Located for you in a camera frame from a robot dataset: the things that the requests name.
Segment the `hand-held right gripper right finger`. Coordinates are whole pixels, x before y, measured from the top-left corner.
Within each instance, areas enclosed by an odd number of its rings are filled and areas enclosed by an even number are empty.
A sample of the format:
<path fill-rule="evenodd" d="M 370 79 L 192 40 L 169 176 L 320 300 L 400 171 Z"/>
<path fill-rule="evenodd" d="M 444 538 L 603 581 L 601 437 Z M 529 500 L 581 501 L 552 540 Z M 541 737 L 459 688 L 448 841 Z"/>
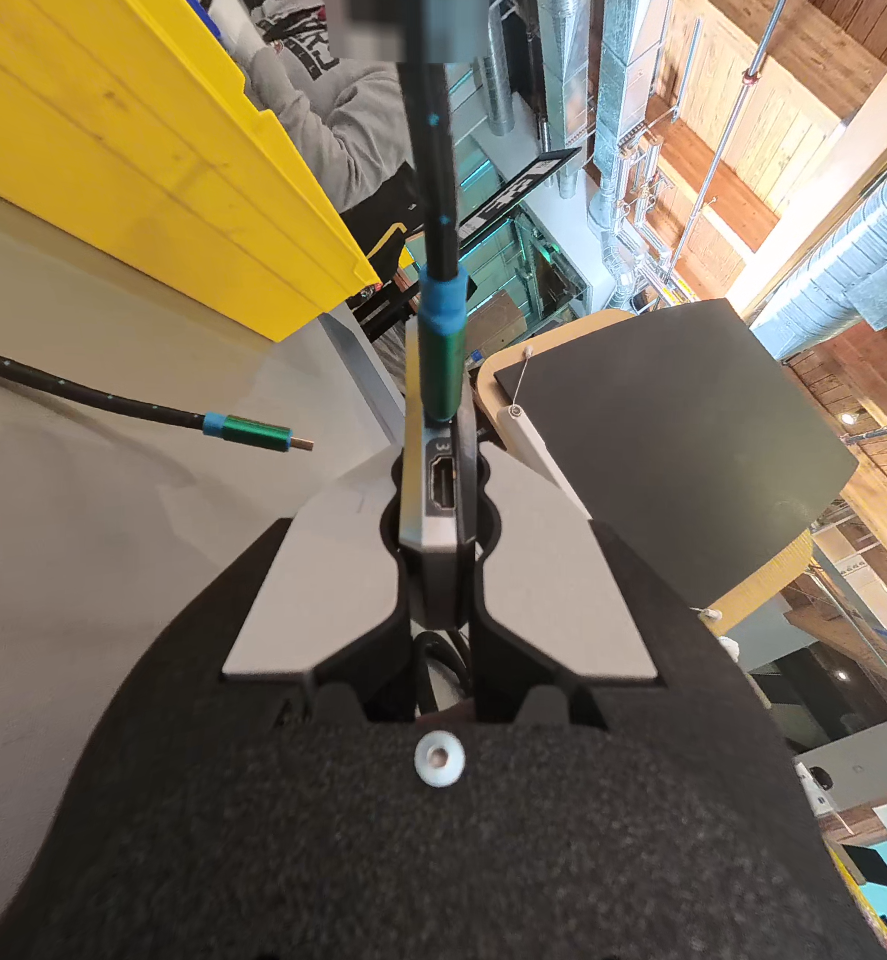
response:
<path fill-rule="evenodd" d="M 548 689 L 564 722 L 602 724 L 599 690 L 657 689 L 659 671 L 592 522 L 493 443 L 479 453 L 468 624 L 476 717 L 513 723 L 534 690 Z"/>

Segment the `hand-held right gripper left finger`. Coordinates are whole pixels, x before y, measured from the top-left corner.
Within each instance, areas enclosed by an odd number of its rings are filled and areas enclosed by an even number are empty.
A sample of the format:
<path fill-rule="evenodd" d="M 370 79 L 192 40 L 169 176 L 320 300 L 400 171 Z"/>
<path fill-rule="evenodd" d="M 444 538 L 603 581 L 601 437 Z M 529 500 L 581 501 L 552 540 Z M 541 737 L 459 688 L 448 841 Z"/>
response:
<path fill-rule="evenodd" d="M 354 691 L 371 721 L 414 713 L 399 491 L 389 446 L 312 496 L 284 534 L 221 668 L 226 681 L 282 682 L 313 697 Z"/>

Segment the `yellow storage bin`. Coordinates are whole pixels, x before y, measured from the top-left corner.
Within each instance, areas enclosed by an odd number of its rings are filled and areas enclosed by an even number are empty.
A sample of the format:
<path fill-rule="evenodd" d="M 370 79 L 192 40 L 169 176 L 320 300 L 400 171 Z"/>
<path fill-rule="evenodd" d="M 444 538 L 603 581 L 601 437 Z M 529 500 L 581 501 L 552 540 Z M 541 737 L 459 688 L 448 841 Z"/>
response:
<path fill-rule="evenodd" d="M 0 197 L 273 342 L 378 283 L 188 2 L 0 2 Z"/>

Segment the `grey desk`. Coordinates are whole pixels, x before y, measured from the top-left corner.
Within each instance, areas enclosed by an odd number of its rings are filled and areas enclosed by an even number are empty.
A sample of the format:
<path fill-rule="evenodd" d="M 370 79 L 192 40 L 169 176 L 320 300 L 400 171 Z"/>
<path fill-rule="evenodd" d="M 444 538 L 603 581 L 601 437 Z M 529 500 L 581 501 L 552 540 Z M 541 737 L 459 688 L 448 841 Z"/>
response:
<path fill-rule="evenodd" d="M 272 522 L 388 445 L 346 306 L 270 342 L 0 198 L 0 354 L 293 428 L 282 455 L 0 382 L 0 913 L 114 692 Z"/>

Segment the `black hanging sign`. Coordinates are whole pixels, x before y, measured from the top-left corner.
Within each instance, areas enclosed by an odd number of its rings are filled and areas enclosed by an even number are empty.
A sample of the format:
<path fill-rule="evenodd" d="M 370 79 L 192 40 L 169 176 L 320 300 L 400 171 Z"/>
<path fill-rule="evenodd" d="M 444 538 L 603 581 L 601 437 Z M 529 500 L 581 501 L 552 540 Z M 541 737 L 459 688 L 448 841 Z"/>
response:
<path fill-rule="evenodd" d="M 524 199 L 566 167 L 578 153 L 579 148 L 576 147 L 540 153 L 518 174 L 470 212 L 458 227 L 460 256 L 499 229 Z"/>

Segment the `metal ceiling pipe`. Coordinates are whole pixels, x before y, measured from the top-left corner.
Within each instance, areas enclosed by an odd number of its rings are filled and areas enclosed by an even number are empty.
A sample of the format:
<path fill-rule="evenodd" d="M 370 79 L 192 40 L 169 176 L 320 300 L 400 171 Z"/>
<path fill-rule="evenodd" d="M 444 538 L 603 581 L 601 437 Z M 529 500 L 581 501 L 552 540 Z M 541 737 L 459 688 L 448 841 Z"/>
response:
<path fill-rule="evenodd" d="M 677 263 L 683 252 L 686 250 L 690 242 L 690 235 L 692 234 L 696 223 L 703 212 L 705 200 L 711 187 L 713 186 L 717 170 L 723 160 L 730 140 L 736 131 L 743 109 L 748 100 L 751 98 L 756 85 L 760 81 L 762 66 L 768 53 L 768 47 L 771 43 L 773 34 L 777 28 L 785 6 L 786 1 L 776 1 L 774 3 L 773 10 L 767 21 L 766 27 L 762 32 L 760 41 L 757 44 L 752 59 L 750 60 L 748 67 L 741 75 L 741 86 L 727 117 L 719 143 L 714 150 L 712 160 L 709 163 L 706 174 L 701 182 L 701 187 L 693 202 L 690 213 L 688 214 L 682 234 L 677 241 L 677 246 L 670 257 L 668 266 L 664 268 L 664 275 L 667 280 L 669 280 L 671 275 L 676 272 Z"/>

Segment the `silver round ventilation duct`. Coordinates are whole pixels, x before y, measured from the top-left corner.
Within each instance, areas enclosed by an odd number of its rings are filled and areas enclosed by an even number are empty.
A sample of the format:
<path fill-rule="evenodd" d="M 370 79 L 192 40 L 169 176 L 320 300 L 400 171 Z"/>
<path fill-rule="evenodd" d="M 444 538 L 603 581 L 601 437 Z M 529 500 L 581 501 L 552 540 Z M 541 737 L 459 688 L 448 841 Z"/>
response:
<path fill-rule="evenodd" d="M 776 288 L 749 329 L 785 361 L 860 321 L 887 330 L 887 177 Z"/>

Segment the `insulated rectangular duct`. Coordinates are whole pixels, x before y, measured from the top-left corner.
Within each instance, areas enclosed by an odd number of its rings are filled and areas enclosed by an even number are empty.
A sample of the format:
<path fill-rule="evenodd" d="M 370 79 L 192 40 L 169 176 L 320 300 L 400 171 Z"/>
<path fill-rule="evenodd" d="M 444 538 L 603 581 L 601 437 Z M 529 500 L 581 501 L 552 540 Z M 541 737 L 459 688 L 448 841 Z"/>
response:
<path fill-rule="evenodd" d="M 600 175 L 589 216 L 601 233 L 614 230 L 619 146 L 644 122 L 665 40 L 669 1 L 605 1 L 592 161 Z"/>

